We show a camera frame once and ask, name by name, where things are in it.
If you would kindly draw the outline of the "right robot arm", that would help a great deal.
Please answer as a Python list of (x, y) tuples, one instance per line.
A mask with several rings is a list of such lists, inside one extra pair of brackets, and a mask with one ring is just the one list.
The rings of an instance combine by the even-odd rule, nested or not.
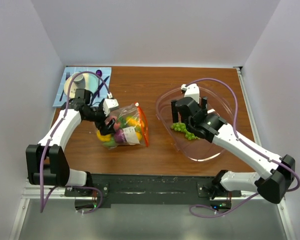
[(221, 170), (207, 188), (213, 195), (221, 197), (242, 190), (258, 193), (274, 204), (281, 202), (296, 178), (296, 161), (292, 156), (280, 156), (250, 141), (191, 97), (172, 101), (171, 108), (172, 119), (181, 119), (187, 131), (231, 152), (254, 170), (250, 173)]

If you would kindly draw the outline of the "clear zip top bag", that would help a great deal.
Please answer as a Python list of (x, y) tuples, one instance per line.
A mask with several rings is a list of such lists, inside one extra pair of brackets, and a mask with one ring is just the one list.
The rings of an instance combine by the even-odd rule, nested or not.
[[(132, 117), (138, 120), (139, 126), (137, 127), (129, 126), (126, 122), (127, 117)], [(116, 120), (114, 129), (116, 130), (116, 132), (119, 129), (124, 130), (126, 142), (123, 144), (117, 144), (113, 137), (114, 134), (111, 134), (112, 135), (111, 141), (109, 142), (100, 141), (104, 147), (111, 149), (121, 145), (122, 146), (143, 145), (146, 147), (149, 146), (148, 121), (146, 119), (145, 113), (143, 112), (138, 102), (135, 102), (134, 104), (131, 104), (129, 106), (122, 107), (112, 111), (107, 119), (113, 119), (113, 118)]]

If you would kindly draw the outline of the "large clear plastic bowl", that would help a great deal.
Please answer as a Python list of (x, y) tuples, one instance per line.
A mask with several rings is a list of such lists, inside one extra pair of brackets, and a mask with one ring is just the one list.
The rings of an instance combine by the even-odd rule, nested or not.
[[(207, 98), (207, 112), (215, 113), (228, 123), (233, 123), (234, 110), (228, 101), (211, 88), (200, 86), (200, 97)], [(173, 122), (171, 101), (179, 100), (184, 95), (178, 87), (161, 94), (156, 100), (156, 116), (175, 142), (176, 149), (193, 161), (208, 161), (221, 155), (225, 150), (205, 139), (188, 133), (185, 125), (178, 120)]]

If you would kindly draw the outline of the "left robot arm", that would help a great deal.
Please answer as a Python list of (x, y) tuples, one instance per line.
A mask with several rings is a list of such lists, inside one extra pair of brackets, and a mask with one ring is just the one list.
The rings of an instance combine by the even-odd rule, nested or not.
[(114, 133), (114, 120), (108, 120), (110, 113), (119, 108), (117, 99), (108, 94), (99, 106), (91, 106), (92, 93), (77, 89), (75, 97), (68, 99), (49, 132), (37, 144), (30, 144), (26, 150), (28, 181), (31, 185), (74, 187), (82, 196), (93, 192), (89, 172), (73, 170), (65, 157), (65, 147), (74, 130), (82, 121), (95, 123), (102, 135)]

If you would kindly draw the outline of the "yellow fake lemon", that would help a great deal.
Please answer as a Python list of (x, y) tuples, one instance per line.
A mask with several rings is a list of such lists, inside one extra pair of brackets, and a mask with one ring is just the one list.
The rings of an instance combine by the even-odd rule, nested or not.
[(133, 117), (127, 117), (126, 118), (126, 122), (130, 127), (137, 127), (139, 126), (139, 122), (137, 119), (133, 118)]

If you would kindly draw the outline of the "green fake grapes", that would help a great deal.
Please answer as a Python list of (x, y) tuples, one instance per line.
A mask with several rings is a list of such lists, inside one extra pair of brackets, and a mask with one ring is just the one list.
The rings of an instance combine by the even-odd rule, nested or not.
[(183, 133), (184, 134), (184, 137), (187, 139), (187, 140), (197, 140), (198, 137), (196, 137), (193, 133), (189, 132), (187, 129), (186, 129), (186, 125), (184, 123), (181, 123), (181, 122), (176, 122), (176, 123), (173, 123), (171, 126), (170, 126), (170, 129), (176, 131), (176, 132), (180, 132), (180, 133)]

